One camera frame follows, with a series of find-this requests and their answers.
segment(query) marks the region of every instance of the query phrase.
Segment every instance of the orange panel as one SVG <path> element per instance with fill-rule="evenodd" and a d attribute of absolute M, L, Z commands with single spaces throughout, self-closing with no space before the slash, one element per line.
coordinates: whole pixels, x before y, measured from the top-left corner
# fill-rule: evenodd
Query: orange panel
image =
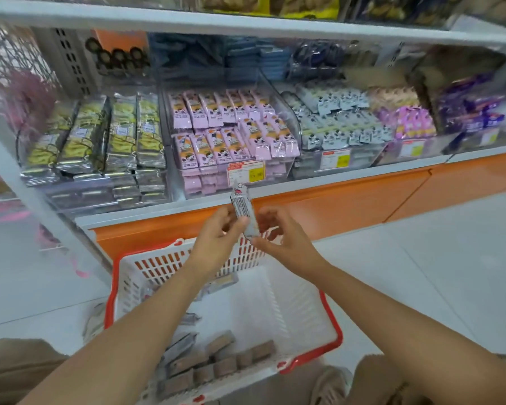
<path fill-rule="evenodd" d="M 253 199 L 258 210 L 267 204 L 286 204 L 311 239 L 385 221 L 430 176 L 412 170 L 327 184 Z M 98 244 L 110 258 L 157 247 L 177 238 L 196 237 L 217 208 L 188 211 L 94 229 Z"/>
<path fill-rule="evenodd" d="M 433 169 L 432 176 L 388 221 L 453 206 L 506 190 L 506 154 Z"/>

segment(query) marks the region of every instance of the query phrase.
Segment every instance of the white tile floor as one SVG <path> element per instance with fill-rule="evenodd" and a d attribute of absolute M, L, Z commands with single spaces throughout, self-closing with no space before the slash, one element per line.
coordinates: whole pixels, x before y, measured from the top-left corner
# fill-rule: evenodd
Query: white tile floor
<path fill-rule="evenodd" d="M 0 251 L 0 337 L 40 336 L 60 352 L 75 352 L 88 309 L 108 289 L 95 278 L 76 277 L 67 259 L 19 260 L 19 249 L 28 246 L 7 244 L 2 230 L 0 247 L 11 252 L 3 260 Z M 371 286 L 506 353 L 506 193 L 316 245 L 333 264 Z M 325 360 L 352 370 L 378 349 L 331 306 L 344 343 Z"/>

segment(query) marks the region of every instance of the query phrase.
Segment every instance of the tile grout line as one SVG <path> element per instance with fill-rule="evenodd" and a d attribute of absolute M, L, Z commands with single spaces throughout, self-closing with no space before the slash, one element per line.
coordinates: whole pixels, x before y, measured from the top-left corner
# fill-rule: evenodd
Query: tile grout line
<path fill-rule="evenodd" d="M 466 329 L 470 332 L 470 334 L 472 335 L 472 337 L 474 338 L 474 342 L 476 342 L 477 344 L 480 344 L 478 342 L 478 338 L 476 337 L 476 335 L 474 334 L 474 331 L 472 330 L 472 328 L 467 324 L 467 322 L 459 315 L 459 313 L 457 313 L 455 311 L 455 309 L 452 307 L 452 305 L 448 302 L 448 300 L 444 297 L 444 295 L 440 292 L 440 290 L 437 288 L 437 286 L 435 286 L 435 284 L 431 281 L 431 279 L 427 276 L 427 274 L 422 270 L 422 268 L 420 267 L 420 265 L 416 262 L 415 259 L 412 258 L 411 254 L 407 251 L 407 249 L 405 249 L 405 247 L 403 247 L 402 245 L 399 245 L 399 247 L 401 247 L 401 249 L 403 249 L 403 251 L 405 251 L 405 254 L 408 256 L 408 258 L 411 259 L 412 263 L 414 263 L 416 265 L 416 267 L 418 267 L 418 270 L 423 274 L 423 276 L 426 278 L 427 282 L 435 289 L 435 291 L 437 292 L 437 294 L 440 296 L 441 299 L 444 300 L 444 302 L 446 303 L 446 305 L 450 308 L 450 310 L 452 311 L 452 313 L 455 314 L 455 316 L 461 321 L 461 323 L 466 327 Z"/>
<path fill-rule="evenodd" d="M 21 318 L 17 318 L 17 319 L 14 319 L 14 320 L 9 320 L 9 321 L 0 322 L 0 326 L 1 326 L 1 325 L 4 325 L 4 324 L 8 324 L 9 322 L 19 321 L 19 320 L 26 320 L 27 318 L 36 317 L 36 316 L 38 316 L 38 315 L 42 315 L 42 314 L 52 313 L 53 311 L 62 310 L 62 309 L 64 309 L 64 308 L 69 308 L 69 307 L 78 306 L 79 304 L 84 304 L 84 303 L 88 303 L 88 302 L 91 302 L 91 301 L 96 301 L 96 300 L 101 300 L 101 299 L 107 300 L 107 298 L 108 298 L 108 297 L 98 297 L 98 298 L 96 298 L 96 299 L 91 299 L 91 300 L 81 301 L 81 302 L 79 302 L 79 303 L 71 304 L 71 305 L 69 305 L 69 306 L 64 306 L 64 307 L 54 308 L 54 309 L 52 309 L 52 310 L 49 310 L 49 311 L 44 311 L 44 312 L 42 312 L 42 313 L 37 313 L 37 314 L 27 315 L 26 317 L 21 317 Z"/>

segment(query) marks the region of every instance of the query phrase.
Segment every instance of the forearm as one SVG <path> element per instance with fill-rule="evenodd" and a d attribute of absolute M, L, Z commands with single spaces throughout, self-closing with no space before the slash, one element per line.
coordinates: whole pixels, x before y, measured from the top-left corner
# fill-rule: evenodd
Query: forearm
<path fill-rule="evenodd" d="M 150 299 L 57 368 L 20 405 L 132 405 L 209 274 L 185 264 Z"/>
<path fill-rule="evenodd" d="M 310 280 L 435 403 L 506 403 L 506 365 L 437 321 L 323 263 Z"/>

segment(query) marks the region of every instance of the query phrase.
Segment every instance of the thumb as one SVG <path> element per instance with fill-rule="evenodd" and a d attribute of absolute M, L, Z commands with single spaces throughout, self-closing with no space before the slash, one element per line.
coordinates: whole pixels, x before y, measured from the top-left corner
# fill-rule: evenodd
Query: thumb
<path fill-rule="evenodd" d="M 255 237 L 251 239 L 251 244 L 265 253 L 268 253 L 270 256 L 275 257 L 276 259 L 280 259 L 282 257 L 283 247 L 272 243 L 271 241 L 266 240 L 262 237 Z"/>
<path fill-rule="evenodd" d="M 247 228 L 248 224 L 249 217 L 240 216 L 225 235 L 225 240 L 228 241 L 231 246 L 234 245 L 240 237 L 240 234 Z"/>

